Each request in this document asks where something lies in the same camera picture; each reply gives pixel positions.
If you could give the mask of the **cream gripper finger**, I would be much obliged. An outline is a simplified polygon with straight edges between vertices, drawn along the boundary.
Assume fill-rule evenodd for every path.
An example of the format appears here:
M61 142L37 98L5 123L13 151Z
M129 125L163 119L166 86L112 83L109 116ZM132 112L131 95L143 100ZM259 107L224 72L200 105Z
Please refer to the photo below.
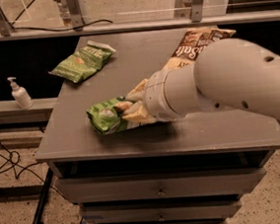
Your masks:
M124 111L122 118L127 121L136 123L151 124L157 119L148 113L146 107L143 106L142 101L133 104L127 111Z
M129 101L135 101L138 102L143 98L143 94L146 88L146 84L148 83L147 79L143 79L139 82L137 86L133 90L131 90L126 96L126 100Z

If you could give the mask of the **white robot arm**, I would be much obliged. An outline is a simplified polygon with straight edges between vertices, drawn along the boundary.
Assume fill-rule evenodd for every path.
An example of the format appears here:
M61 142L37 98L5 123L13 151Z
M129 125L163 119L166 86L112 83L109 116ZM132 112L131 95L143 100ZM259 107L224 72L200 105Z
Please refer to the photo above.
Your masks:
M194 64L152 74L126 98L135 104L122 118L138 123L228 108L280 120L280 56L229 37L209 44Z

